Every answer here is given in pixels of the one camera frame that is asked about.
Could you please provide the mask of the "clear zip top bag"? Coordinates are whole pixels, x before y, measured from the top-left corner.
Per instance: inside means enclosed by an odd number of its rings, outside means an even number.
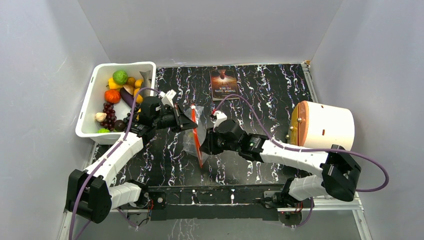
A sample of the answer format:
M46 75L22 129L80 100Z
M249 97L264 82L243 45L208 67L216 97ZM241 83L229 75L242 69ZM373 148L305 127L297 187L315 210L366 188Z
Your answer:
M204 107L192 104L190 108L185 111L185 114L191 117L198 127L185 132L183 136L183 150L188 155L196 157L199 167L202 168L210 156L200 151L200 146L206 139L207 134L206 127L202 122L202 119L205 117Z

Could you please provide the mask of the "grey toy fish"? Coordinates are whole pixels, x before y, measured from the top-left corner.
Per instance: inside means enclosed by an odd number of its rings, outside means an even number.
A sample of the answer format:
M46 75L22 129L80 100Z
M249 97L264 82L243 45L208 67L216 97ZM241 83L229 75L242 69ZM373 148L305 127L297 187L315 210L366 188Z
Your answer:
M143 78L143 83L141 84L141 88L151 88L152 87L152 71L140 71L140 75ZM151 95L151 90L145 89L141 92L142 97L148 97Z

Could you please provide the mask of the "green round fruit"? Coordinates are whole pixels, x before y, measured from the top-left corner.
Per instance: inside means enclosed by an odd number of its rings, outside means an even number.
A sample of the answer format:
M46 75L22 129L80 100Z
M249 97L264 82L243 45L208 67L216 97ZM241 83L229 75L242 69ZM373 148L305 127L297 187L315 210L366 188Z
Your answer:
M112 79L117 85L125 85L128 81L128 74L124 70L117 70L112 74Z

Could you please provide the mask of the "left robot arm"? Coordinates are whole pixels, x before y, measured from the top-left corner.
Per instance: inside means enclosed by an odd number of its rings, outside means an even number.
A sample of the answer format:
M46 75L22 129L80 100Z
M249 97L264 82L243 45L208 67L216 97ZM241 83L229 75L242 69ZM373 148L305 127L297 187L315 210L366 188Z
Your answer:
M147 187L135 180L112 186L113 179L127 162L156 135L157 130L174 133L196 129L198 124L186 116L176 103L164 104L149 97L127 116L128 132L95 163L84 170L75 169L68 178L65 209L94 223L101 223L112 209L130 204L148 205Z

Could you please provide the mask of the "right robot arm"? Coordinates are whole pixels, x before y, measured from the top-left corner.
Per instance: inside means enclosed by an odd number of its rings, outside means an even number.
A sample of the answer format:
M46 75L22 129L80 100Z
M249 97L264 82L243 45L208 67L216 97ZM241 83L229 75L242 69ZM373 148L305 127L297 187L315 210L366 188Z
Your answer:
M199 149L208 155L233 151L251 162L280 164L308 172L309 176L289 178L284 184L278 199L288 207L317 196L351 202L361 173L359 164L339 145L324 151L296 148L266 135L247 133L231 119L208 128Z

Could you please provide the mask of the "book with dark cover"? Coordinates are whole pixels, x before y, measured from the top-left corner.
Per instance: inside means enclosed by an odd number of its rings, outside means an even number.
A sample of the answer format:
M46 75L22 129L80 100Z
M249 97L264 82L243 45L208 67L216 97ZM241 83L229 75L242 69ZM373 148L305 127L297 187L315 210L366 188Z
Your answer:
M236 74L232 69L211 70L210 84L213 101L221 101L231 94L240 94Z

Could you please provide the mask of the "black grape bunch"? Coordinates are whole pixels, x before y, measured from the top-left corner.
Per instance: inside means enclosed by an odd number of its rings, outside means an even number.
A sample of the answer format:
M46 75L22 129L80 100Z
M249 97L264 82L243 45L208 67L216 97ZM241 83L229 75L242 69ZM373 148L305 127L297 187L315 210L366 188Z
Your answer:
M132 119L132 114L129 112L129 113L127 113L126 117L123 118L122 120L126 125L128 125L130 123L131 119Z

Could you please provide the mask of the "orange fruit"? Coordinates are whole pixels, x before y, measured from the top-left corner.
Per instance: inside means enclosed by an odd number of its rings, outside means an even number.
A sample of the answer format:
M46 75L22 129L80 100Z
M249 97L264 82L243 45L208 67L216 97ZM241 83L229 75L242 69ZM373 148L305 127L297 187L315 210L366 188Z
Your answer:
M141 88L141 87L142 87L142 85L143 85L143 83L144 83L144 80L143 80L143 79L137 79L137 80L134 82L134 88L135 88L135 89L139 89L139 88Z

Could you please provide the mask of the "purple eggplant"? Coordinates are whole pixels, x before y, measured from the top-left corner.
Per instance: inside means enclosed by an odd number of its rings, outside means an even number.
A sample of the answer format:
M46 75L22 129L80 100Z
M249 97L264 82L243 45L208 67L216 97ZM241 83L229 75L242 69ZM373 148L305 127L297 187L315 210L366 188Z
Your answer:
M125 104L129 108L132 108L133 103L134 103L134 96L131 93L129 93L124 87L122 87L119 90L119 94L120 94L121 99L125 102Z

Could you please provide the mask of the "dark plum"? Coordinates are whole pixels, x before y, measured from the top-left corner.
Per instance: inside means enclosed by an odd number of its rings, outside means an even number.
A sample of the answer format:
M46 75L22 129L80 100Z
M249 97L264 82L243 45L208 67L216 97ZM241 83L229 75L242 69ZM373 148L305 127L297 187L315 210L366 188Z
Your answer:
M123 120L117 120L114 123L113 130L115 132L124 132L127 127L127 124Z

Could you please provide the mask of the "dark red grape bunch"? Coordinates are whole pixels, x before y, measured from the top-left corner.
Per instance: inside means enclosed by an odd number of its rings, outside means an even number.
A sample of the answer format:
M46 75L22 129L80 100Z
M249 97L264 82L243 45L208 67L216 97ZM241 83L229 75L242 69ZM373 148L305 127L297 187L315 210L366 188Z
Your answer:
M99 125L103 128L114 130L114 123L117 120L116 111L114 110L114 104L105 102L103 104L102 113L106 113L107 117L103 122L99 122Z

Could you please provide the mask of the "orange persimmon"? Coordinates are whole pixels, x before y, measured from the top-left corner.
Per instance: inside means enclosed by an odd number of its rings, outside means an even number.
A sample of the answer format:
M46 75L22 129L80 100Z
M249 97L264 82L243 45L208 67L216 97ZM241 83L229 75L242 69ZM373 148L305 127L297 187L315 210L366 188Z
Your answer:
M104 100L110 104L117 104L121 100L120 92L116 89L110 89L104 92Z

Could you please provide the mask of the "green cabbage toy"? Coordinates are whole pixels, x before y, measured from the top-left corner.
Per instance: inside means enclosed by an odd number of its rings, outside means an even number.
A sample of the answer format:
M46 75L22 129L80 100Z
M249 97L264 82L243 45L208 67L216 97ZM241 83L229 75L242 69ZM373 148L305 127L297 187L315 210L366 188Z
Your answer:
M98 134L104 134L104 133L110 133L111 131L107 128L100 128L97 133Z

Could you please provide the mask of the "yellow bell pepper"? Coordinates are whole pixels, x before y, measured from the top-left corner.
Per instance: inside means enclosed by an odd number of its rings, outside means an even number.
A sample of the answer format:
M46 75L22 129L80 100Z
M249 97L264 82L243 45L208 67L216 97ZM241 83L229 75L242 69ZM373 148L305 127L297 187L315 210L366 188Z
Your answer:
M123 87L123 85L117 84L112 77L108 79L107 86L110 90L118 90L118 91Z

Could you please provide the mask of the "garlic bulb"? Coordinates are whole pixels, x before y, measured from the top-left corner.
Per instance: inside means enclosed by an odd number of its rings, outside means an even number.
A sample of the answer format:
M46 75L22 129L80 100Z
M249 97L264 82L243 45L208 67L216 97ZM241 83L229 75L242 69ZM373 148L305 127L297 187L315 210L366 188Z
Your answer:
M106 118L107 118L107 114L105 113L105 112L97 112L95 115L94 115L94 120L96 121L96 122L99 122L99 123L102 123Z

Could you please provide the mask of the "white plastic bin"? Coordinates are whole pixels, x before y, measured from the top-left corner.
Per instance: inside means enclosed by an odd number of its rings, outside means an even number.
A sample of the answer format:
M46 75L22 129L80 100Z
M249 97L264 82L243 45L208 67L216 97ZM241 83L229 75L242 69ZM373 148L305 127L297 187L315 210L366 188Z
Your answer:
M137 80L143 78L140 75L140 71L151 71L151 88L156 88L157 66L152 61L102 63L97 65L92 72L82 102L82 108L77 118L75 133L78 137L91 139L100 145L112 145L120 138L120 132L97 133L101 126L95 121L95 114L101 112L104 107L104 93L109 89L108 80L118 70L126 71L129 77L134 77Z

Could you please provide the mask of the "white cylinder orange lid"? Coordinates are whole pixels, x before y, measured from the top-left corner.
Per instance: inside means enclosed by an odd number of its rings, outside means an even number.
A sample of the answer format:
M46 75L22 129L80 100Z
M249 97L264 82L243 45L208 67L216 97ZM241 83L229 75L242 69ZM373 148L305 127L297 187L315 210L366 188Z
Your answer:
M291 114L287 143L311 149L330 149L338 145L352 149L355 122L347 108L301 101Z

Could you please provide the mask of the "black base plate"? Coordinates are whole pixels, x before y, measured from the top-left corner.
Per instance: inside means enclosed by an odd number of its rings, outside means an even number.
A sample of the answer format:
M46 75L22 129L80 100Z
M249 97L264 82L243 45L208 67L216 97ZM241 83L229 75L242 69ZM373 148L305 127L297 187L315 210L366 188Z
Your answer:
M282 184L149 186L153 221L177 219L261 219L277 221L278 211L266 208L266 191Z

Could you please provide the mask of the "aluminium frame rail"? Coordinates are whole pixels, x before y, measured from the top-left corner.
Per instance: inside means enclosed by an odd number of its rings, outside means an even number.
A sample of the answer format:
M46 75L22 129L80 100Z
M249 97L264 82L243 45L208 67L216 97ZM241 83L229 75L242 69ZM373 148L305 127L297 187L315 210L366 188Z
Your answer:
M264 193L265 198L270 197L272 194L277 193L276 191L266 191ZM144 203L142 207L137 208L131 205L124 205L119 208L113 208L110 210L110 213L122 213L123 217L127 220L130 227L138 228L139 224L135 221L136 215L144 214L147 215L150 213L150 209L154 207L154 201L149 197L150 202ZM266 208L276 209L278 220L264 220L264 221L279 221L281 214L298 214L299 211L295 210L293 207L271 207L265 203L263 203ZM337 200L335 198L329 196L318 196L315 197L314 200L304 200L303 201L303 211L306 212L306 216L302 217L300 220L293 221L280 221L281 226L289 227L289 228L297 228L300 224L306 221L306 218L311 217L311 211L351 211L353 213L356 227L358 229L360 238L363 240L370 240L371 233L369 231L367 222L365 220L364 208L362 202L358 195L354 196L353 201L345 202L341 200Z

